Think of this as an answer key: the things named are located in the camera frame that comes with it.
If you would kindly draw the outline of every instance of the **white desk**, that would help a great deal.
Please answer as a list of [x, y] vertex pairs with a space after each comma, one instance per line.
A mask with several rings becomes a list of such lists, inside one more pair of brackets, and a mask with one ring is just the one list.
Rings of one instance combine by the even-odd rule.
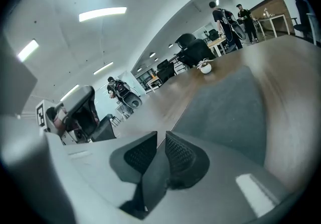
[[154, 83], [155, 81], [159, 80], [159, 77], [155, 77], [152, 80], [150, 80], [149, 82], [147, 82], [147, 85], [151, 88], [151, 90], [155, 93], [155, 89], [151, 86], [152, 83]]
[[211, 43], [208, 43], [207, 46], [211, 49], [212, 53], [214, 54], [214, 51], [213, 51], [213, 48], [215, 48], [215, 51], [217, 52], [217, 55], [220, 57], [222, 56], [221, 52], [220, 52], [220, 49], [218, 48], [218, 45], [221, 46], [224, 54], [225, 54], [225, 50], [224, 50], [224, 47], [222, 46], [222, 42], [224, 42], [226, 40], [226, 38], [218, 38], [216, 40], [214, 40], [213, 42]]
[[263, 29], [262, 29], [262, 26], [261, 26], [260, 22], [270, 21], [271, 26], [272, 26], [272, 29], [273, 29], [273, 32], [274, 32], [274, 36], [277, 37], [276, 31], [275, 31], [275, 27], [274, 27], [274, 24], [273, 24], [273, 21], [272, 21], [272, 20], [273, 20], [273, 19], [276, 19], [276, 18], [281, 18], [281, 17], [283, 17], [284, 22], [285, 22], [285, 26], [286, 26], [287, 33], [290, 35], [289, 26], [288, 26], [288, 24], [287, 24], [287, 21], [286, 21], [286, 18], [285, 18], [285, 15], [284, 15], [284, 14], [277, 15], [277, 16], [273, 16], [273, 17], [269, 17], [269, 18], [266, 18], [266, 19], [260, 19], [260, 20], [258, 20], [259, 25], [260, 25], [260, 28], [261, 28], [261, 31], [262, 31], [262, 34], [265, 36], [264, 31], [263, 31]]
[[315, 34], [315, 29], [314, 29], [314, 24], [317, 23], [317, 18], [313, 13], [307, 13], [306, 14], [309, 18], [309, 22], [310, 22], [310, 26], [311, 26], [311, 31], [312, 31], [312, 37], [313, 37], [313, 43], [314, 45], [316, 45], [316, 34]]

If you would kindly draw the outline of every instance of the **desk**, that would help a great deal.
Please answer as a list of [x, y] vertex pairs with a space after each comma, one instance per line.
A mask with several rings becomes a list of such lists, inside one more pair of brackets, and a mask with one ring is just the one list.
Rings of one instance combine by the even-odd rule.
[[314, 29], [314, 24], [313, 24], [313, 19], [317, 20], [316, 16], [312, 13], [307, 13], [306, 14], [309, 18], [310, 26], [311, 26], [311, 31], [312, 31], [312, 37], [313, 37], [313, 43], [316, 45], [316, 34], [315, 34], [315, 29]]
[[281, 18], [281, 17], [283, 17], [284, 22], [285, 22], [285, 26], [286, 26], [287, 33], [290, 35], [289, 26], [288, 26], [288, 24], [287, 24], [287, 22], [286, 22], [286, 18], [285, 18], [285, 15], [284, 15], [284, 14], [282, 14], [282, 15], [276, 15], [276, 16], [269, 17], [269, 18], [266, 18], [266, 19], [258, 19], [258, 22], [259, 22], [259, 25], [260, 25], [262, 34], [265, 36], [264, 31], [263, 31], [263, 29], [262, 29], [262, 26], [261, 26], [261, 23], [260, 23], [260, 22], [270, 21], [271, 26], [272, 26], [272, 29], [273, 29], [273, 32], [274, 32], [274, 36], [277, 37], [276, 31], [275, 31], [275, 27], [274, 27], [274, 24], [273, 24], [273, 21], [272, 21], [272, 20], [274, 20], [274, 19], [276, 19], [276, 18]]
[[319, 47], [288, 35], [244, 47], [212, 61], [209, 74], [192, 68], [170, 78], [119, 126], [120, 137], [156, 130], [160, 144], [201, 86], [215, 84], [246, 65], [266, 107], [264, 166], [295, 191], [306, 185], [319, 155], [320, 62]]
[[159, 80], [159, 77], [155, 77], [152, 80], [150, 80], [149, 82], [147, 82], [147, 85], [151, 88], [151, 90], [155, 93], [155, 89], [151, 86], [152, 83], [154, 83], [155, 81]]
[[224, 47], [222, 46], [222, 43], [226, 40], [226, 38], [218, 38], [216, 40], [214, 40], [211, 43], [208, 43], [207, 46], [211, 49], [212, 53], [214, 54], [213, 48], [215, 48], [215, 51], [217, 52], [217, 55], [220, 57], [222, 56], [220, 49], [218, 48], [218, 45], [221, 45], [221, 48], [225, 54], [225, 50]]

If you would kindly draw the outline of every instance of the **person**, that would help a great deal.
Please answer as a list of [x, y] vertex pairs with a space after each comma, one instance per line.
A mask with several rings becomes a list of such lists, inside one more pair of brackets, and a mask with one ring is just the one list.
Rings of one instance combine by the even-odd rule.
[[250, 39], [251, 44], [254, 44], [254, 42], [252, 40], [252, 34], [253, 34], [255, 41], [258, 43], [259, 40], [257, 39], [257, 35], [256, 35], [255, 27], [253, 24], [253, 18], [252, 18], [251, 12], [249, 10], [243, 9], [241, 4], [238, 4], [236, 7], [240, 10], [237, 15], [239, 17], [239, 20], [242, 20], [244, 22], [245, 30], [246, 30], [247, 34], [249, 35], [249, 39]]
[[118, 98], [118, 100], [125, 106], [126, 111], [129, 112], [130, 114], [133, 114], [134, 113], [133, 109], [129, 107], [127, 104], [125, 104], [124, 100], [120, 96], [118, 96], [117, 93], [115, 92], [115, 87], [117, 84], [127, 84], [127, 83], [122, 80], [115, 80], [113, 77], [108, 78], [107, 91], [109, 93], [109, 97], [111, 99]]
[[222, 35], [223, 32], [221, 30], [223, 30], [229, 47], [236, 45], [238, 49], [243, 48], [238, 35], [234, 31], [232, 31], [230, 25], [227, 22], [225, 23], [223, 21], [222, 9], [219, 8], [215, 2], [210, 2], [209, 6], [213, 10], [213, 17], [215, 22], [217, 23], [219, 35]]

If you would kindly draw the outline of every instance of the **gray desk mat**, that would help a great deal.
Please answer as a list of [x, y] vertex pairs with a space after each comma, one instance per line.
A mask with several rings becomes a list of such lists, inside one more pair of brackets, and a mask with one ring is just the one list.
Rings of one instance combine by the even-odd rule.
[[201, 87], [173, 131], [235, 149], [263, 166], [265, 109], [251, 70], [243, 66]]

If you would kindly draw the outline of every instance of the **white round object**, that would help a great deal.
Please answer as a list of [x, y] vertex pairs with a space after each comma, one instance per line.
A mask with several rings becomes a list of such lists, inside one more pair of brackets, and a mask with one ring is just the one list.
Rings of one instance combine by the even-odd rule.
[[202, 67], [201, 72], [203, 72], [204, 74], [210, 73], [212, 70], [212, 66], [210, 64], [207, 64], [206, 66]]

